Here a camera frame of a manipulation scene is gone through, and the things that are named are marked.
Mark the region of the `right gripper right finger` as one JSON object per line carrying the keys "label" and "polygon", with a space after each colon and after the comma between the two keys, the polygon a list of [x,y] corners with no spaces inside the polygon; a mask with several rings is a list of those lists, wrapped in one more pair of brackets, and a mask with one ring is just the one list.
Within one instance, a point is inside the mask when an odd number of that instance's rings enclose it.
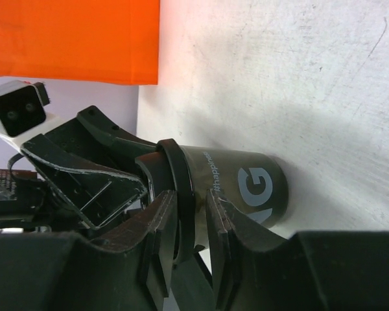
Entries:
{"label": "right gripper right finger", "polygon": [[299,231],[283,238],[206,195],[218,310],[389,310],[389,231]]}

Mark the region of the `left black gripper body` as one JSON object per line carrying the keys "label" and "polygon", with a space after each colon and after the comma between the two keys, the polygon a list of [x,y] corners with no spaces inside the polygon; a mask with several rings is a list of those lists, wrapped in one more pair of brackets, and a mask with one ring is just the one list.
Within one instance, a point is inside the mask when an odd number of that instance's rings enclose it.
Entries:
{"label": "left black gripper body", "polygon": [[24,230],[107,230],[149,194],[136,158],[154,149],[117,125],[65,124],[21,146],[8,162],[19,191],[6,226]]}

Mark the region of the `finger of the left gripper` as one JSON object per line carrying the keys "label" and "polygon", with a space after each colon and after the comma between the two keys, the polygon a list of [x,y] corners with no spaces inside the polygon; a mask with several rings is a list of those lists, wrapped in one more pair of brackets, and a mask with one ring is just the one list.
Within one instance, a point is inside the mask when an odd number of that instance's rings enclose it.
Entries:
{"label": "finger of the left gripper", "polygon": [[108,225],[147,194],[136,175],[66,152],[42,134],[23,143],[21,153],[92,230]]}
{"label": "finger of the left gripper", "polygon": [[91,136],[111,152],[124,156],[141,156],[155,151],[156,144],[140,139],[109,119],[96,106],[77,113],[77,120]]}

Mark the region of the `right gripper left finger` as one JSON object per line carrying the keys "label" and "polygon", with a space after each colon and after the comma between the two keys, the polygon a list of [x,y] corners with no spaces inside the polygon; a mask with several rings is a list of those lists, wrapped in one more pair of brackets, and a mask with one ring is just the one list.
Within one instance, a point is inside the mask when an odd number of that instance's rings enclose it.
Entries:
{"label": "right gripper left finger", "polygon": [[0,310],[161,310],[171,286],[177,195],[101,236],[0,234]]}

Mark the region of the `black paper coffee cup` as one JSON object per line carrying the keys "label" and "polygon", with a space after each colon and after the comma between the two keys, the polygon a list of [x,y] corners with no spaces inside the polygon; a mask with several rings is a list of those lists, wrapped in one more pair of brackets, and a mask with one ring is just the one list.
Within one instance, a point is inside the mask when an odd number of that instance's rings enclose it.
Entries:
{"label": "black paper coffee cup", "polygon": [[289,188],[277,162],[267,155],[239,150],[182,146],[196,202],[195,246],[209,247],[206,192],[224,195],[240,212],[264,227],[286,213]]}

